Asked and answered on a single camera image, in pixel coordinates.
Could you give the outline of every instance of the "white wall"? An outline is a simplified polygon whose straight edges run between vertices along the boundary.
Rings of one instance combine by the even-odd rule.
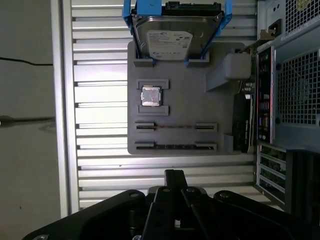
[[[0,0],[0,57],[52,63],[50,0]],[[0,60],[0,115],[54,116],[52,66]],[[60,217],[56,135],[42,125],[0,128],[0,239]]]

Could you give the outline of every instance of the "hard drive label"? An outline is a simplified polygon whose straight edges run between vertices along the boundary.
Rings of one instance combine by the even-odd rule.
[[[147,33],[150,57],[156,60],[184,60],[192,37],[186,31],[150,30]]]

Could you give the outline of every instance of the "hard drive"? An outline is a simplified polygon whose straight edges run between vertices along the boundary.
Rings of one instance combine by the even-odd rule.
[[[138,58],[160,61],[201,59],[213,38],[231,19],[231,15],[226,17],[221,4],[216,2],[180,4],[169,1],[159,11],[149,9],[150,14],[146,14],[143,8],[149,1],[143,0],[139,4],[137,0],[130,11],[129,26]]]

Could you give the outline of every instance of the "mesh panel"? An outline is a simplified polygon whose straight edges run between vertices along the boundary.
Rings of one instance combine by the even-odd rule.
[[[286,0],[285,32],[290,33],[319,15],[320,0]]]
[[[318,51],[283,63],[278,74],[278,113],[283,123],[316,124],[320,114]]]

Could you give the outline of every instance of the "metal vent grille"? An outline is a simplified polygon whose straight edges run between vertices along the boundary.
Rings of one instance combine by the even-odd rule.
[[[316,124],[320,114],[318,51],[283,63],[278,75],[278,113],[283,123]]]
[[[131,1],[132,8],[135,3],[136,0]],[[212,4],[212,0],[196,3]],[[252,187],[252,165],[242,168],[248,161],[252,164],[249,154],[155,157],[128,153],[127,46],[132,36],[122,19],[123,4],[124,0],[52,0],[52,16],[56,19],[52,22],[54,55],[63,59],[60,71],[66,73],[65,79],[56,79],[63,83],[57,91],[66,90],[63,110],[69,110],[65,116],[62,109],[57,110],[68,123],[63,125],[68,132],[67,154],[64,145],[59,145],[59,152],[63,153],[59,161],[67,166],[65,181],[70,185],[67,189],[61,181],[62,216],[127,189],[147,193],[148,188],[163,184],[165,169],[184,170],[188,184],[204,186],[211,195],[220,187],[240,194],[246,187],[246,194],[249,187],[264,202],[265,196]],[[217,41],[252,44],[257,39],[256,11],[256,0],[234,2],[235,17]],[[59,141],[64,141],[63,134]]]
[[[286,0],[285,32],[290,33],[319,15],[320,0]]]

